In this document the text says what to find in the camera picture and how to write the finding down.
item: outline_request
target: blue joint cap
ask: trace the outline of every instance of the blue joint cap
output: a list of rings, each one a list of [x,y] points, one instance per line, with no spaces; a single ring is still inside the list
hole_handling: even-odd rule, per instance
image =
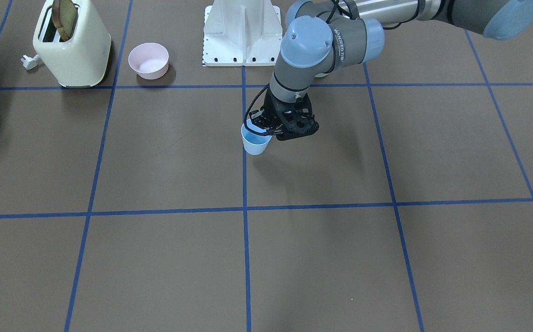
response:
[[[367,29],[367,49],[363,59],[363,62],[366,62],[375,59],[383,51],[385,31],[383,31],[381,23],[374,18],[366,18],[363,21],[365,21],[365,28]]]
[[[287,11],[287,15],[285,15],[285,25],[287,25],[287,28],[289,28],[289,25],[291,22],[293,22],[294,19],[297,17],[297,13],[301,9],[301,7],[304,4],[307,4],[308,2],[311,2],[310,0],[297,0],[294,2],[291,7],[289,7],[289,10]]]
[[[511,39],[533,22],[533,0],[510,0],[490,19],[484,29],[486,38]]]
[[[296,68],[309,68],[322,62],[332,49],[332,30],[317,17],[297,17],[281,41],[281,56]]]

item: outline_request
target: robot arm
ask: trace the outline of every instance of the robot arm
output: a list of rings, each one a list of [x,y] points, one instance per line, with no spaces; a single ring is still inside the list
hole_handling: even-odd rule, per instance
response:
[[[287,32],[264,105],[246,112],[279,141],[315,134],[319,124],[307,95],[314,77],[375,59],[384,31],[418,19],[436,19],[497,40],[510,39],[533,21],[533,0],[298,0],[287,12]]]

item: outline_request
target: blue plastic cup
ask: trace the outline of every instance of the blue plastic cup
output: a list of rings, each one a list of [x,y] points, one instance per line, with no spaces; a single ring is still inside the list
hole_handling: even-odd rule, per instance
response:
[[[256,132],[266,132],[266,130],[252,124],[252,120],[246,120],[246,124],[251,130]],[[266,145],[270,142],[272,136],[260,136],[249,132],[246,126],[241,126],[241,140],[244,143],[244,149],[251,155],[259,155],[264,152]]]

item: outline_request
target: bread slice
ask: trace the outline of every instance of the bread slice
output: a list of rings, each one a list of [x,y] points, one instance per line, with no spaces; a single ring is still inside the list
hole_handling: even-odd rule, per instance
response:
[[[61,35],[61,40],[67,42],[74,33],[74,27],[76,27],[78,19],[78,9],[72,0],[53,0],[51,19],[59,35]]]

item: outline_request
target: plastic cup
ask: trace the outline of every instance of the plastic cup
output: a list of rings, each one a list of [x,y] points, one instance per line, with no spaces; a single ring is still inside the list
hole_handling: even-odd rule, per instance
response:
[[[266,130],[252,124],[252,120],[246,120],[246,124],[251,130],[256,132],[265,132]],[[244,125],[241,126],[241,140],[244,143],[244,149],[251,155],[259,155],[264,152],[266,145],[270,142],[272,136],[260,136],[249,132]]]
[[[129,65],[146,80],[161,78],[168,71],[168,50],[155,42],[146,42],[129,53]]]

